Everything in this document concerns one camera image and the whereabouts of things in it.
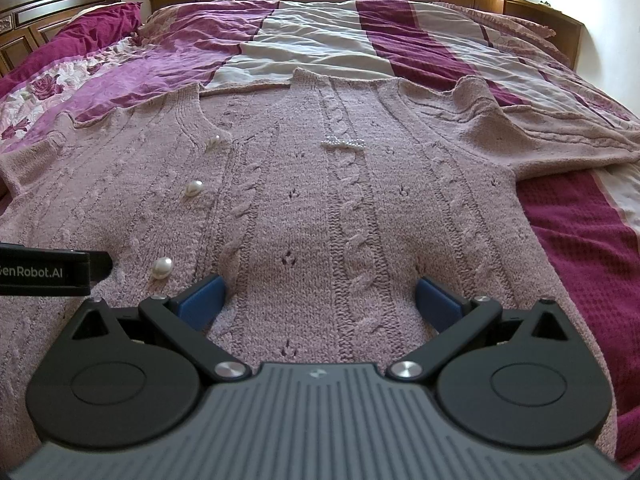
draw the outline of knitted cardigan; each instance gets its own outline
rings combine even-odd
[[[435,334],[414,305],[417,278],[430,276],[509,308],[555,296],[608,375],[515,183],[639,158],[637,132],[501,109],[480,78],[440,93],[297,70],[286,87],[191,84],[89,123],[61,114],[47,139],[0,156],[14,197],[0,240],[108,251],[113,272],[94,290],[116,307],[219,273],[228,297],[209,338],[252,367],[385,367]],[[204,190],[187,197],[191,180]],[[162,256],[174,270],[156,280]],[[0,301],[0,457],[11,467],[38,445],[26,385],[82,298]],[[599,441],[610,455],[614,417]]]

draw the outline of gray ribbed panel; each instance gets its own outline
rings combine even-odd
[[[313,373],[322,369],[326,374]],[[622,480],[588,446],[493,449],[443,420],[420,386],[372,365],[265,364],[212,388],[178,430],[135,449],[46,444],[15,480]]]

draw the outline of headboard panel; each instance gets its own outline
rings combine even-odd
[[[120,0],[0,0],[0,76],[50,41],[80,10]]]

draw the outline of silver pivot bolt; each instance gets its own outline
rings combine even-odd
[[[391,365],[390,370],[400,379],[413,379],[422,373],[422,367],[414,361],[398,361]]]
[[[222,361],[213,371],[225,379],[237,379],[246,373],[246,366],[235,361]]]

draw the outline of sweater cuff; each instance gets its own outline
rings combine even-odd
[[[31,146],[0,155],[0,179],[12,198],[27,190],[47,171],[64,144],[62,134],[51,132],[46,139]]]

